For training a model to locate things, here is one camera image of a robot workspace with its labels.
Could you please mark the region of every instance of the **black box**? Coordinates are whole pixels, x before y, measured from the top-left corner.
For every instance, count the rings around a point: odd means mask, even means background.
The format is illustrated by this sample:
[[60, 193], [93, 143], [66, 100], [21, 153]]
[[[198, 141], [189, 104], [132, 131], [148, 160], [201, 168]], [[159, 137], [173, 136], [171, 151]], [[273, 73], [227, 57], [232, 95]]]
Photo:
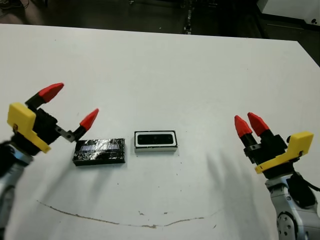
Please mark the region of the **black box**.
[[125, 163], [125, 139], [80, 140], [75, 145], [76, 166]]

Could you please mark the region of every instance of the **dark floor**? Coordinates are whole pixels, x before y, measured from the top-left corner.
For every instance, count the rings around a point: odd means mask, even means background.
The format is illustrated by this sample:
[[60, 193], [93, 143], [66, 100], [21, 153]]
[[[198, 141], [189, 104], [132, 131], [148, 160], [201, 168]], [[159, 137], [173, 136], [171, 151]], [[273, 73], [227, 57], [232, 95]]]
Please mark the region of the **dark floor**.
[[[159, 0], [135, 0], [132, 5], [128, 0], [48, 0], [48, 7], [43, 0], [21, 1], [25, 9], [0, 9], [0, 24], [183, 34], [188, 16], [188, 6], [182, 9], [179, 2]], [[320, 66], [318, 30], [266, 20], [258, 14], [254, 4], [242, 4], [229, 10], [194, 8], [191, 34], [299, 41]]]

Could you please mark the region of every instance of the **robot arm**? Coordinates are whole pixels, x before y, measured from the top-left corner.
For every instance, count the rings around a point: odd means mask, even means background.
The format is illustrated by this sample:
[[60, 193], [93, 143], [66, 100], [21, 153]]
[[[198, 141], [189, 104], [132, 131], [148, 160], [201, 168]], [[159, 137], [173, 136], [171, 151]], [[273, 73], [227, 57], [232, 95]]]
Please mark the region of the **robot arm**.
[[251, 126], [261, 142], [257, 143], [252, 130], [239, 116], [235, 128], [244, 144], [244, 153], [255, 171], [268, 179], [265, 183], [275, 208], [276, 225], [280, 240], [317, 240], [320, 237], [318, 202], [311, 189], [319, 191], [295, 171], [294, 163], [307, 154], [313, 139], [310, 132], [293, 134], [287, 140], [273, 135], [266, 123], [257, 115], [248, 113]]
[[57, 119], [39, 107], [53, 99], [63, 86], [63, 83], [57, 83], [42, 89], [26, 101], [26, 106], [19, 102], [9, 106], [7, 122], [13, 128], [14, 135], [10, 141], [0, 144], [0, 240], [4, 239], [15, 186], [25, 167], [33, 161], [33, 156], [40, 151], [47, 153], [49, 144], [60, 136], [71, 143], [78, 141], [97, 117], [98, 109], [86, 116], [73, 132], [58, 126]]

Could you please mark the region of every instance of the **white table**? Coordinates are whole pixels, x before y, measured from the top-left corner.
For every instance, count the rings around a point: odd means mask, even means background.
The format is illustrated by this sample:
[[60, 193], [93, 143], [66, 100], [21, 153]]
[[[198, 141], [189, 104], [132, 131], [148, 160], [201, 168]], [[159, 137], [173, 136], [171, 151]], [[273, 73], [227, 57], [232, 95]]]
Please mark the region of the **white table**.
[[[64, 82], [43, 108], [74, 130], [98, 107], [84, 139], [123, 137], [127, 157], [76, 167], [74, 144], [59, 138], [18, 183], [8, 240], [278, 239], [266, 179], [234, 127], [247, 112], [283, 138], [315, 133], [295, 167], [320, 184], [320, 68], [297, 42], [27, 25], [0, 34], [3, 140], [10, 103]], [[176, 130], [178, 151], [136, 156], [144, 130]]]

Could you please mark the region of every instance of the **black rectangular object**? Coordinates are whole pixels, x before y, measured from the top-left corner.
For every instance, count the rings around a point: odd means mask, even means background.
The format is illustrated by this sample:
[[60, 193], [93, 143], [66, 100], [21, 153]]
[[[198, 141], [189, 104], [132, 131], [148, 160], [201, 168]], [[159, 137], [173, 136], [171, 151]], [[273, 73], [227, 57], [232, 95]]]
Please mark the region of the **black rectangular object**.
[[137, 152], [171, 152], [178, 149], [174, 130], [135, 131], [134, 151]]
[[73, 163], [76, 166], [125, 163], [125, 139], [80, 140], [76, 143]]
[[140, 134], [138, 136], [138, 144], [140, 145], [157, 145], [173, 143], [174, 138], [171, 134]]

